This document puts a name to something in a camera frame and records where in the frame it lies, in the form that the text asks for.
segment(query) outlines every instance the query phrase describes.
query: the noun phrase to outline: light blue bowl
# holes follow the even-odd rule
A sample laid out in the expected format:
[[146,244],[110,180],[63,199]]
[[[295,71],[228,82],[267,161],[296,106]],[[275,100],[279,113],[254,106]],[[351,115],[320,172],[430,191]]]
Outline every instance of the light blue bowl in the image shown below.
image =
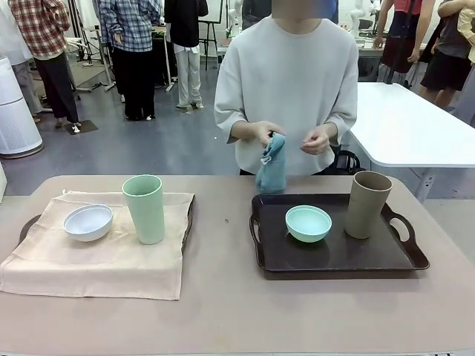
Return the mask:
[[332,228],[332,219],[323,210],[310,205],[299,205],[285,215],[289,233],[303,243],[316,243],[326,237]]

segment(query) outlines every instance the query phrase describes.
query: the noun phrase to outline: floor mat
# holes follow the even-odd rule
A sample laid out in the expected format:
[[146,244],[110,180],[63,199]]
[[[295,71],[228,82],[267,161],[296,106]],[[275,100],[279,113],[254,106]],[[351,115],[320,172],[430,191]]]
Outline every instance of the floor mat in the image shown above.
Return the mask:
[[87,132],[99,130],[97,126],[91,121],[91,120],[84,120],[80,121],[82,126],[80,128],[79,133],[74,133],[73,131],[73,124],[65,124],[63,127],[65,130],[70,134],[70,135],[80,135],[80,134],[86,134]]

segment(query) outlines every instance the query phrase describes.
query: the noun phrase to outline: plaid shirt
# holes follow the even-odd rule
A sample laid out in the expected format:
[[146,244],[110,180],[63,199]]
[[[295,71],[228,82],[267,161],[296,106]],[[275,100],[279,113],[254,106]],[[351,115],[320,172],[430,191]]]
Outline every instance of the plaid shirt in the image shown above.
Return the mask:
[[69,22],[62,0],[9,0],[8,4],[33,56],[49,57],[65,51],[68,45],[63,32]]
[[[99,11],[107,27],[103,32],[114,47],[128,52],[151,50],[151,26],[160,20],[160,0],[99,0]],[[122,43],[114,34],[122,35]]]

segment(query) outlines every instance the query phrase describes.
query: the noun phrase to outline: white sweater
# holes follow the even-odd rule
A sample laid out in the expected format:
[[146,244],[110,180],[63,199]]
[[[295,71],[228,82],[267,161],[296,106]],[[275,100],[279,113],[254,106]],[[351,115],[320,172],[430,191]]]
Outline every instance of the white sweater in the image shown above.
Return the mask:
[[[293,35],[268,17],[236,37],[221,65],[214,116],[228,143],[233,124],[270,121],[286,132],[289,175],[311,175],[334,160],[330,148],[312,156],[301,151],[307,133],[334,122],[338,142],[356,121],[358,48],[355,40],[330,20],[311,33]],[[262,146],[236,142],[241,169],[256,174]]]

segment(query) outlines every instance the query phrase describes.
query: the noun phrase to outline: black skirt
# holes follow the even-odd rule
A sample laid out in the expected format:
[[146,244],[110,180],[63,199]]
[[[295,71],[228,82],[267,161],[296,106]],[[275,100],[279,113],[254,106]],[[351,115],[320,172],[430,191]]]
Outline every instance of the black skirt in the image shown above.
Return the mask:
[[388,67],[393,67],[395,65],[394,61],[396,60],[397,53],[401,50],[401,56],[399,57],[394,70],[398,73],[406,74],[413,65],[412,63],[409,63],[407,59],[413,53],[415,43],[415,39],[388,38],[384,45],[381,62]]
[[448,56],[437,50],[427,67],[421,85],[428,90],[461,91],[470,70],[469,59]]

